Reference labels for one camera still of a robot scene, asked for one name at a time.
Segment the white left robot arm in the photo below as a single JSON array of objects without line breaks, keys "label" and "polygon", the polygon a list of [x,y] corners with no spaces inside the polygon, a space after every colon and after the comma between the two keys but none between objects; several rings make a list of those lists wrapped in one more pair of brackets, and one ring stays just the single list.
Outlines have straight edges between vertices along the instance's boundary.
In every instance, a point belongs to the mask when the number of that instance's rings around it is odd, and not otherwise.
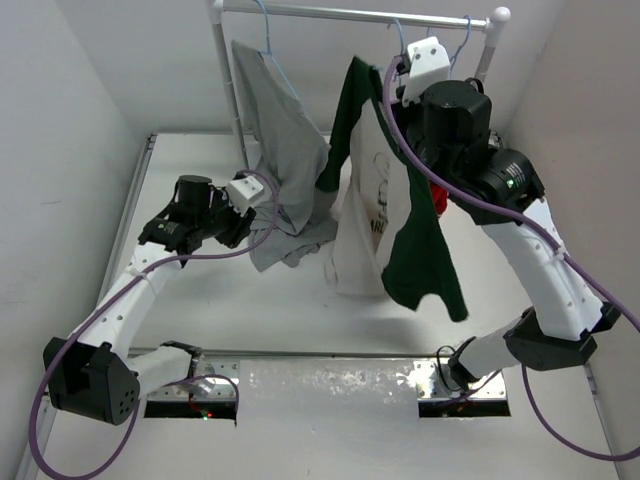
[{"label": "white left robot arm", "polygon": [[195,376],[200,348],[168,341],[130,357],[133,339],[162,290],[205,241],[235,248],[249,235],[264,194],[263,184],[243,173],[223,187],[203,176],[178,178],[169,203],[144,225],[106,298],[68,339],[54,337],[45,347],[48,393],[56,409],[120,425],[139,399]]}]

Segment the green and white t shirt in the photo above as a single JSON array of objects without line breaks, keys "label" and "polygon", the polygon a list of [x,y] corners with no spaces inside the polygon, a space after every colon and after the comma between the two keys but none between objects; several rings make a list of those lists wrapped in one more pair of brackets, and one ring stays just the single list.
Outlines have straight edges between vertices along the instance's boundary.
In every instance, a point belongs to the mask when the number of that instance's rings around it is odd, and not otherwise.
[{"label": "green and white t shirt", "polygon": [[340,295],[388,297],[417,310],[436,295],[454,322],[469,312],[436,216],[430,181],[399,148],[383,108],[379,71],[353,57],[316,187],[337,193],[351,166],[325,272]]}]

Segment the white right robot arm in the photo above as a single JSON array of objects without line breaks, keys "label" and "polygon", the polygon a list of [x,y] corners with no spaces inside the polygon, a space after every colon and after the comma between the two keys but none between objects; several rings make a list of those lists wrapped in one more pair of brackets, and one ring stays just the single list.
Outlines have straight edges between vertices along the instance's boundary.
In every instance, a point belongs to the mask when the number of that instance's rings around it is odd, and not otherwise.
[{"label": "white right robot arm", "polygon": [[390,108],[412,153],[451,185],[453,201],[498,246],[531,301],[507,326],[466,340],[448,360],[449,377],[468,389],[515,365],[539,372],[585,365],[595,334],[611,329],[620,312],[568,265],[531,161],[492,143],[492,103],[481,82],[437,82],[417,101]]}]

